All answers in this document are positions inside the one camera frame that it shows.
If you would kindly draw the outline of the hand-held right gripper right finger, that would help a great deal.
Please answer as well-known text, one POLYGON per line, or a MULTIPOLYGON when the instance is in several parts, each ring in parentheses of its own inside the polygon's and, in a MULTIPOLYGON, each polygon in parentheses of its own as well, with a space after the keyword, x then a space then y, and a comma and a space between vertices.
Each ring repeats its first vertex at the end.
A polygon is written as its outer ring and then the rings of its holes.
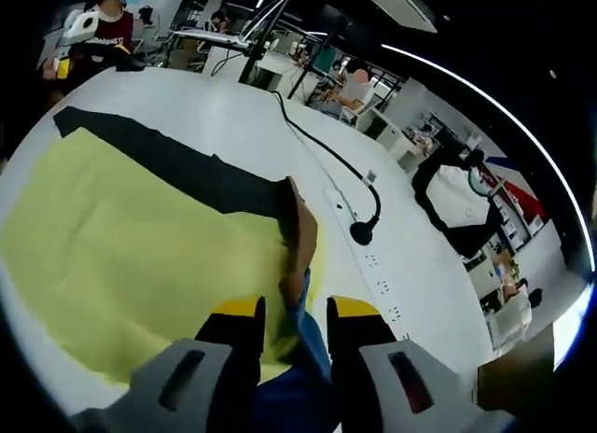
POLYGON ((464 396, 457 373, 399 340, 371 304, 326 302, 332 383, 345 432, 504 432, 509 415, 464 396))

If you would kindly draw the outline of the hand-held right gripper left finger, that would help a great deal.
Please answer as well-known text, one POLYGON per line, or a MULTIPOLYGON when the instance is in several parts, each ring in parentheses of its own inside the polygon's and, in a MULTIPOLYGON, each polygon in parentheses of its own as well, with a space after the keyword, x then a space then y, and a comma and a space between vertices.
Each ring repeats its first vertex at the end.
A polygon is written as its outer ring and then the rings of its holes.
POLYGON ((214 309, 194 338, 172 342, 132 373, 104 409, 73 417, 79 432, 248 432, 264 350, 262 297, 214 309))

